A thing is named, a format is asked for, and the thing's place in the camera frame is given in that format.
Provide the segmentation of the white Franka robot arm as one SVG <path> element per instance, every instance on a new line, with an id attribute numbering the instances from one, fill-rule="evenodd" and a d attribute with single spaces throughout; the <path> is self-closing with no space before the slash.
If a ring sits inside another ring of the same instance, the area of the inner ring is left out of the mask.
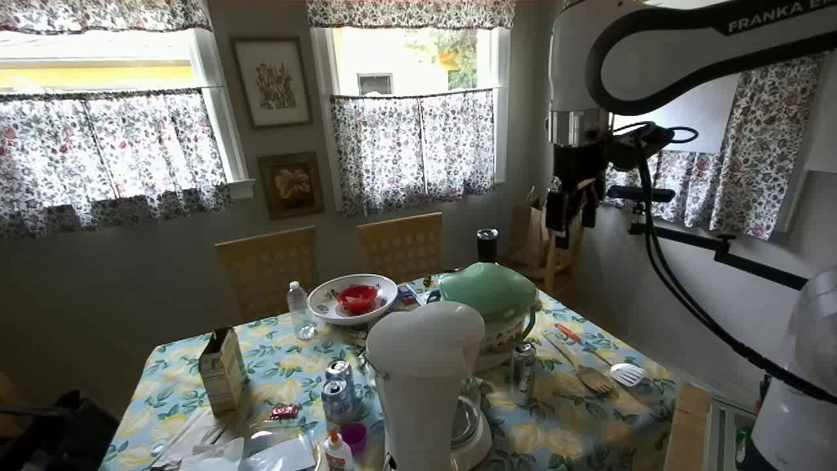
<path id="1" fill-rule="evenodd" d="M 790 192 L 821 56 L 834 47 L 837 0 L 582 0 L 554 18 L 549 81 L 562 112 L 646 115 L 733 76 L 709 229 L 767 239 Z"/>

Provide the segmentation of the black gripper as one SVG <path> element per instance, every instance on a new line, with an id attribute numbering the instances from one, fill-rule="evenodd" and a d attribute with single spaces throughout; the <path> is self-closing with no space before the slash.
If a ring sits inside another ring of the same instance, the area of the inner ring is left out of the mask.
<path id="1" fill-rule="evenodd" d="M 597 204 L 605 197 L 608 169 L 616 169 L 620 174 L 635 171 L 672 138 L 672 129 L 644 121 L 626 135 L 605 137 L 595 145 L 558 146 L 558 186 L 548 193 L 548 229 L 554 235 L 554 247 L 570 247 L 575 222 L 582 222 L 584 229 L 597 226 Z"/>

